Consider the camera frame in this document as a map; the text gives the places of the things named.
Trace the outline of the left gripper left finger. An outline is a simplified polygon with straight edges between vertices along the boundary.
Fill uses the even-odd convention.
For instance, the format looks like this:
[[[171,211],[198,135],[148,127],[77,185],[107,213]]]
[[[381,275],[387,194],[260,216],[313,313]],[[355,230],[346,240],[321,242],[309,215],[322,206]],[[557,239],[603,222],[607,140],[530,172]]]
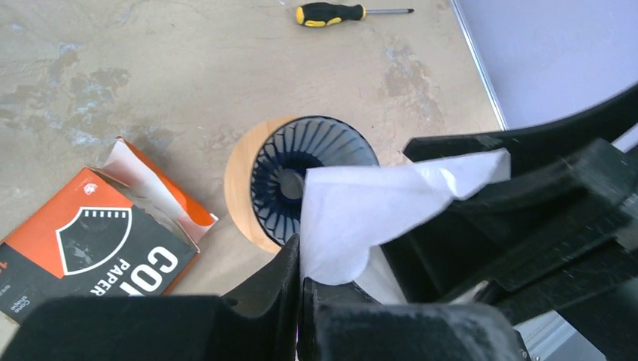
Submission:
[[[37,307],[4,360],[292,360],[299,236],[223,296],[69,297]]]

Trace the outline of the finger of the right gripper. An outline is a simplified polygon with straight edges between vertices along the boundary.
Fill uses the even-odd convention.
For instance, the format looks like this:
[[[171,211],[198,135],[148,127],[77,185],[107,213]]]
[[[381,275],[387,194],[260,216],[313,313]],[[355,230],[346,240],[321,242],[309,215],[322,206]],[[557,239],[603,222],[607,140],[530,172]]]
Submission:
[[[410,302],[567,305],[633,277],[633,154],[595,141],[382,246]]]
[[[575,153],[596,139],[612,142],[637,123],[637,85],[578,114],[500,132],[412,138],[403,154],[413,162],[506,148],[514,176]]]

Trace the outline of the white paper coffee filter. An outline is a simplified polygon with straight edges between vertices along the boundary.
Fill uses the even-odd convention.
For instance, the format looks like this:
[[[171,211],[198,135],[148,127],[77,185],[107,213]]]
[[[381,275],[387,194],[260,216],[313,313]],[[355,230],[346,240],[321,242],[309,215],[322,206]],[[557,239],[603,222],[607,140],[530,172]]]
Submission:
[[[300,221],[302,278],[354,282],[382,304],[407,302],[380,246],[511,175],[501,148],[395,166],[311,168]]]

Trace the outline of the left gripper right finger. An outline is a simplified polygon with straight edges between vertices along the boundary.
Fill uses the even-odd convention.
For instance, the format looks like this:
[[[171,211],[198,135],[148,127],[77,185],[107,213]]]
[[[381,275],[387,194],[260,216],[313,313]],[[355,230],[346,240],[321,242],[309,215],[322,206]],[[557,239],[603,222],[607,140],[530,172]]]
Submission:
[[[382,305],[354,283],[303,281],[301,360],[526,360],[522,337],[482,304]]]

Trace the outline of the wooden ring dripper holder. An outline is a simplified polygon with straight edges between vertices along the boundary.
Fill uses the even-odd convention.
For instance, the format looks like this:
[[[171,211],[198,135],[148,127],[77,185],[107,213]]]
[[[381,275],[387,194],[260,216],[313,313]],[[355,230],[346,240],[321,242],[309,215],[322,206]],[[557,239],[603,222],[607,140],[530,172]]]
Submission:
[[[281,246],[270,239],[259,225],[251,203],[251,174],[254,160],[270,135],[294,117],[265,120],[248,130],[234,146],[223,178],[224,198],[232,221],[250,242],[276,254]]]

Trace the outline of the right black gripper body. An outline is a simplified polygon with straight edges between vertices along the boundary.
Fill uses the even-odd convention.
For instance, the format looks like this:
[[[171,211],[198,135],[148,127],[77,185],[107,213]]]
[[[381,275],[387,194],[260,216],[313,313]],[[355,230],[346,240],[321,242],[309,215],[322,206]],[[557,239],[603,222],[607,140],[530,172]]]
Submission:
[[[478,194],[489,246],[481,301],[513,323],[563,311],[637,276],[637,157],[596,139]]]

